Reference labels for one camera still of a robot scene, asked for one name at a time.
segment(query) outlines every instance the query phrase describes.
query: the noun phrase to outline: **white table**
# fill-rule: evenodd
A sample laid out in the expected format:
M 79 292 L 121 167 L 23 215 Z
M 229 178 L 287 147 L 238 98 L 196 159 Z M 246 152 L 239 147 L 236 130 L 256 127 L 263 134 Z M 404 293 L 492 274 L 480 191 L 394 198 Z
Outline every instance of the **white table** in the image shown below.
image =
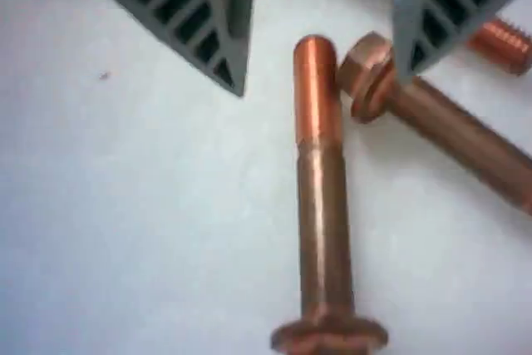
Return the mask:
M 532 29 L 532 0 L 505 10 Z M 269 354 L 299 315 L 293 45 L 384 0 L 256 0 L 247 95 L 112 0 L 0 0 L 0 353 Z M 427 74 L 532 153 L 532 74 Z M 532 219 L 391 116 L 345 110 L 357 310 L 386 355 L 528 355 Z

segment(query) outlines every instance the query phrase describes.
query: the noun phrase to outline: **copper bolt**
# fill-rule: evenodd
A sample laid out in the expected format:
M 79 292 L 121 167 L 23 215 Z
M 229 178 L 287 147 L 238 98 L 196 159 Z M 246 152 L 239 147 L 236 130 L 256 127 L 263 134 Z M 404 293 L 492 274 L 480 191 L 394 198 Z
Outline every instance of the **copper bolt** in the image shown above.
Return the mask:
M 369 122 L 389 110 L 532 214 L 532 160 L 421 78 L 395 81 L 392 43 L 372 32 L 347 54 L 338 85 L 353 99 L 352 116 Z
M 532 65 L 532 38 L 528 33 L 496 18 L 473 34 L 466 45 L 483 58 L 513 75 L 525 74 Z
M 290 355 L 366 355 L 386 345 L 378 323 L 353 317 L 345 163 L 336 54 L 305 37 L 294 51 L 302 318 L 272 334 Z

